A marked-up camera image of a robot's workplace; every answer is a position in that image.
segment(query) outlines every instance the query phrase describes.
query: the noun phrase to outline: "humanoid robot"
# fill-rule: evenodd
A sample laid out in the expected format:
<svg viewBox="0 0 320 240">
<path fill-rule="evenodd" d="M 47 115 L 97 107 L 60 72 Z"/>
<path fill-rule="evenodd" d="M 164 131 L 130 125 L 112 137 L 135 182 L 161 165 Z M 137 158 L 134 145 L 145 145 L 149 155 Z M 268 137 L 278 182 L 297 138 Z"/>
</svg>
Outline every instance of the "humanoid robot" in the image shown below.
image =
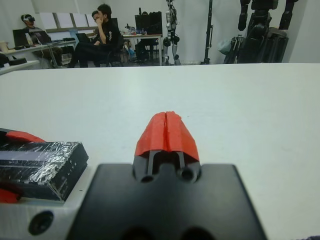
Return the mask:
<svg viewBox="0 0 320 240">
<path fill-rule="evenodd" d="M 280 22 L 280 30 L 289 29 L 291 18 L 293 16 L 294 5 L 298 0 L 286 0 L 285 11 Z M 241 14 L 239 17 L 238 29 L 243 31 L 247 27 L 248 5 L 251 0 L 240 0 Z M 242 51 L 239 54 L 239 63 L 259 63 L 261 59 L 261 46 L 267 38 L 271 15 L 269 10 L 275 10 L 278 7 L 279 0 L 252 0 L 251 9 L 254 13 L 251 16 L 246 41 L 241 46 Z"/>
<path fill-rule="evenodd" d="M 173 5 L 174 0 L 166 0 L 168 4 L 169 10 L 165 13 L 166 15 L 166 28 L 168 30 L 168 36 L 163 40 L 163 47 L 164 47 L 164 63 L 166 66 L 169 66 L 169 55 L 168 55 L 168 48 L 171 46 L 172 43 L 172 55 L 174 59 L 174 65 L 181 65 L 179 60 L 179 55 L 177 54 L 178 50 L 178 42 L 180 38 L 176 34 L 176 27 L 178 24 L 177 20 L 177 10 Z"/>
</svg>

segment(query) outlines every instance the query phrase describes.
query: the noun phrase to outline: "foil-wrapped box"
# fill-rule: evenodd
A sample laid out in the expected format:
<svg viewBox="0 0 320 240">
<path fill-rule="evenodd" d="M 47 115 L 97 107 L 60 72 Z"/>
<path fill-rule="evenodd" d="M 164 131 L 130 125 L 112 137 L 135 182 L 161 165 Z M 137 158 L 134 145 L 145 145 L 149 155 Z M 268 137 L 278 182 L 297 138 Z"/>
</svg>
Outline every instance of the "foil-wrapped box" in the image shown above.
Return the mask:
<svg viewBox="0 0 320 240">
<path fill-rule="evenodd" d="M 64 202 L 87 167 L 80 142 L 0 144 L 0 188 Z"/>
</svg>

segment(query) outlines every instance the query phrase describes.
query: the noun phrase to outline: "white tabletop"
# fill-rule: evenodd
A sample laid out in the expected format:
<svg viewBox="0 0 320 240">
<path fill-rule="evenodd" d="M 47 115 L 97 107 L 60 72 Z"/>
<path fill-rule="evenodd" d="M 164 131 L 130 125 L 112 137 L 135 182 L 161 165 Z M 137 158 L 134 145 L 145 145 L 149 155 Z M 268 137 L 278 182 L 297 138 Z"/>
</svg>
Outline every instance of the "white tabletop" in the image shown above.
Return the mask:
<svg viewBox="0 0 320 240">
<path fill-rule="evenodd" d="M 0 76 L 0 127 L 46 141 L 83 142 L 89 166 L 59 207 L 67 209 L 81 203 L 98 164 L 132 163 L 150 118 L 175 111 L 194 137 L 202 164 L 238 167 L 268 238 L 302 239 L 320 234 L 319 68 L 237 64 L 16 71 Z M 6 209 L 18 210 L 11 218 L 27 218 L 33 208 L 25 210 L 27 204 Z"/>
<path fill-rule="evenodd" d="M 2 67 L 2 68 L 0 68 L 0 75 L 7 74 L 7 73 L 10 73 L 10 72 L 13 72 L 16 70 L 25 69 L 30 66 L 37 65 L 39 63 L 40 62 L 38 60 L 34 60 L 34 61 L 27 61 L 26 63 L 19 64 L 19 65 Z"/>
</svg>

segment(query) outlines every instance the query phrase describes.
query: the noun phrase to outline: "black box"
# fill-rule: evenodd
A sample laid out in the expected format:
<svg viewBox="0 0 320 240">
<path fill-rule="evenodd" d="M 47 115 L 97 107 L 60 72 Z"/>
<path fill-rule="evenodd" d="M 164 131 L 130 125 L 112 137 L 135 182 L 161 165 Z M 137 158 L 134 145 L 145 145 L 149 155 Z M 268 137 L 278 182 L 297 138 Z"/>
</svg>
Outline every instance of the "black box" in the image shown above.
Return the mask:
<svg viewBox="0 0 320 240">
<path fill-rule="evenodd" d="M 25 198 L 64 202 L 87 167 L 80 142 L 0 145 L 0 188 Z"/>
<path fill-rule="evenodd" d="M 234 165 L 202 165 L 195 182 L 163 163 L 139 181 L 130 164 L 102 164 L 67 240 L 266 240 Z"/>
</svg>

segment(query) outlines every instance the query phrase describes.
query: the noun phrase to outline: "man in black shirt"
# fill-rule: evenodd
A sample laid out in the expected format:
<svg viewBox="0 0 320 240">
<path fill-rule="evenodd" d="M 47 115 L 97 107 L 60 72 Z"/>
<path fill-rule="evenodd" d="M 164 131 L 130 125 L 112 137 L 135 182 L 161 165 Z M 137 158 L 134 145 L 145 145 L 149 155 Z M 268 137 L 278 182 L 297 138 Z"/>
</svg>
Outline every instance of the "man in black shirt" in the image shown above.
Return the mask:
<svg viewBox="0 0 320 240">
<path fill-rule="evenodd" d="M 111 8 L 107 4 L 98 7 L 99 18 L 95 20 L 98 25 L 100 40 L 95 44 L 79 42 L 76 46 L 70 68 L 74 68 L 79 61 L 81 68 L 88 67 L 88 61 L 98 62 L 106 58 L 118 43 L 120 31 L 111 21 Z"/>
</svg>

